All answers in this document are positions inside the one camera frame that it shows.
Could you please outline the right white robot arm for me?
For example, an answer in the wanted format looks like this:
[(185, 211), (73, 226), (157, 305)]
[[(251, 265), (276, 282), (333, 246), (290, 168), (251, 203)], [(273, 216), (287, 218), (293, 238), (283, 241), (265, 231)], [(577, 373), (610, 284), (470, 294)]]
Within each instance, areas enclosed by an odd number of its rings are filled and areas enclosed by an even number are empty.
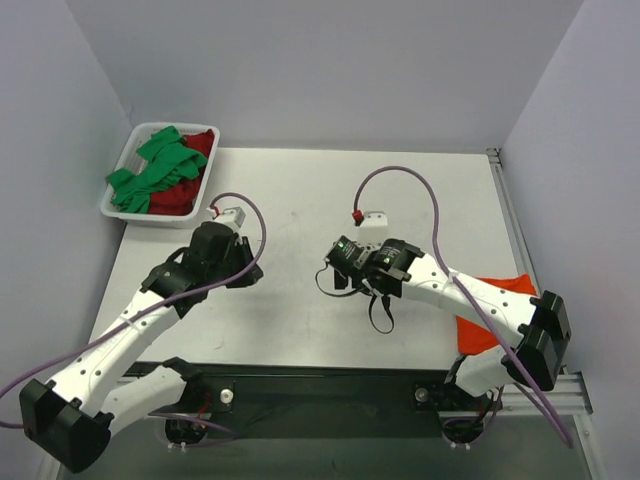
[(404, 240), (390, 238), (381, 211), (368, 212), (356, 239), (341, 236), (325, 260), (338, 289), (427, 303), (493, 334), (498, 344), (481, 353), (462, 354), (443, 383), (448, 404), (465, 408), (477, 397), (504, 385), (554, 389), (571, 330), (563, 299), (545, 291), (517, 293), (453, 269)]

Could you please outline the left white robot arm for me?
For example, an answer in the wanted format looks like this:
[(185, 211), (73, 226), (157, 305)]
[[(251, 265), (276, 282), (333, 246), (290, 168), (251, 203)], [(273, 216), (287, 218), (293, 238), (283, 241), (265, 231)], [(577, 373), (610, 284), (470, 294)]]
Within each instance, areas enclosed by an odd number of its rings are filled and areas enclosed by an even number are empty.
[(263, 275), (240, 207), (215, 212), (188, 246), (154, 267), (101, 337), (47, 382), (32, 379), (19, 393), (26, 437), (73, 473), (91, 466), (120, 430), (156, 409), (182, 412), (202, 399), (199, 372), (170, 359), (149, 379), (118, 387), (120, 378), (164, 332), (206, 300), (215, 288), (244, 288)]

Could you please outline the orange t shirt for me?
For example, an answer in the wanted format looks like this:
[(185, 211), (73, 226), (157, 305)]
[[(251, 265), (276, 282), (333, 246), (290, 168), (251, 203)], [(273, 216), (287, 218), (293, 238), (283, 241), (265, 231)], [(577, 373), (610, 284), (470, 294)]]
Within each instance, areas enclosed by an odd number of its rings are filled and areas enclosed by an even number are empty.
[[(511, 304), (513, 297), (524, 299), (536, 297), (538, 292), (527, 273), (512, 278), (479, 277), (479, 280), (495, 286), (501, 291), (500, 307), (506, 309), (503, 303)], [(477, 355), (495, 348), (499, 342), (495, 335), (486, 329), (480, 321), (474, 323), (464, 317), (456, 316), (457, 349), (461, 355)]]

